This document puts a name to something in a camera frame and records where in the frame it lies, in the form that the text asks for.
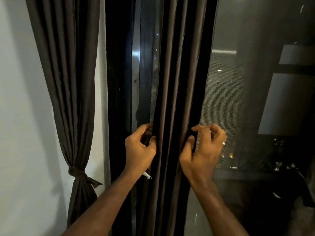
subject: curtain tie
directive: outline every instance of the curtain tie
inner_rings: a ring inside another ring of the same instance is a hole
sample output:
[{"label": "curtain tie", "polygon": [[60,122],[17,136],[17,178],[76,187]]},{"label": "curtain tie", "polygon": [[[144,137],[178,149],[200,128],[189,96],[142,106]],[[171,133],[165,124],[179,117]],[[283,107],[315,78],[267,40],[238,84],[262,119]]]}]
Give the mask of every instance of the curtain tie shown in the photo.
[{"label": "curtain tie", "polygon": [[69,167],[69,171],[68,171],[69,175],[77,178],[77,177],[83,177],[86,179],[87,182],[91,183],[93,188],[95,189],[96,187],[103,185],[102,183],[92,179],[91,177],[88,177],[85,174],[84,170],[80,170],[78,167],[74,166],[74,167]]}]

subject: curtain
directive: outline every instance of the curtain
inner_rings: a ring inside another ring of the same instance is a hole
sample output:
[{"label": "curtain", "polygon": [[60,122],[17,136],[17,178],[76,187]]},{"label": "curtain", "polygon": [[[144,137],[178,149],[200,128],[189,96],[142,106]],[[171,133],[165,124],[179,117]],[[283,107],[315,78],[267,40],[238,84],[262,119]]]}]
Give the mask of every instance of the curtain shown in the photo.
[{"label": "curtain", "polygon": [[137,235],[184,233],[190,185],[178,158],[187,137],[196,137],[190,128],[200,120],[216,5],[217,0],[164,0],[152,133],[158,150],[140,196]]},{"label": "curtain", "polygon": [[94,188],[100,185],[84,171],[94,128],[100,0],[26,0],[26,3],[61,150],[69,174],[75,177],[69,227],[95,202]]}]

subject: person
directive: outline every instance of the person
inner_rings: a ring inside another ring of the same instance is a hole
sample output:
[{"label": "person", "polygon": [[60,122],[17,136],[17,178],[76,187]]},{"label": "person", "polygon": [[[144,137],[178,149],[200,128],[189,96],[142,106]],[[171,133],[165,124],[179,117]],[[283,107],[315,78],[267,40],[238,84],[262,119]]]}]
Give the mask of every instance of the person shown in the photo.
[{"label": "person", "polygon": [[[72,224],[63,236],[70,235],[107,235],[123,204],[127,194],[149,168],[156,154],[156,139],[152,137],[146,147],[140,140],[150,124],[140,126],[132,135],[126,138],[126,165],[122,174],[96,200],[96,202],[76,222]],[[193,131],[200,134],[199,148],[192,153],[195,138],[189,136],[179,161],[183,173],[188,178],[210,224],[214,236],[245,236],[248,235],[234,214],[225,205],[212,175],[216,163],[226,141],[226,133],[216,124],[197,125]]]}]

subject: curtain fabric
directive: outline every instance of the curtain fabric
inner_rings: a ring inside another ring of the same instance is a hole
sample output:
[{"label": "curtain fabric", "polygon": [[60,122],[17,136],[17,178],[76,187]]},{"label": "curtain fabric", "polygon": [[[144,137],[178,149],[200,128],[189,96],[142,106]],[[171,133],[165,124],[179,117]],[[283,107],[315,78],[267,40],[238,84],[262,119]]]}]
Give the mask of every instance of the curtain fabric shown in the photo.
[{"label": "curtain fabric", "polygon": [[153,135],[158,150],[137,212],[137,235],[183,235],[190,185],[179,155],[199,123],[217,0],[164,0]]},{"label": "curtain fabric", "polygon": [[69,174],[75,177],[67,220],[70,226],[95,202],[94,188],[100,185],[84,172],[94,128],[100,0],[26,0],[26,3],[61,150]]}]

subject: tied curtain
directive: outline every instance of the tied curtain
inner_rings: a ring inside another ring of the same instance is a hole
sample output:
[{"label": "tied curtain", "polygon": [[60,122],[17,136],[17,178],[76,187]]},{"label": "tied curtain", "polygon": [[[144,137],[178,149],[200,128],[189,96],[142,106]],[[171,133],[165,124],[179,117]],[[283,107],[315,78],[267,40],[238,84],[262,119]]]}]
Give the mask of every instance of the tied curtain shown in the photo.
[{"label": "tied curtain", "polygon": [[152,134],[157,154],[137,195],[137,235],[183,235],[188,193],[179,155],[199,123],[217,0],[164,0]]},{"label": "tied curtain", "polygon": [[94,188],[101,184],[85,174],[94,129],[100,0],[26,0],[26,3],[61,150],[69,174],[75,177],[67,219],[69,227],[96,201]]}]

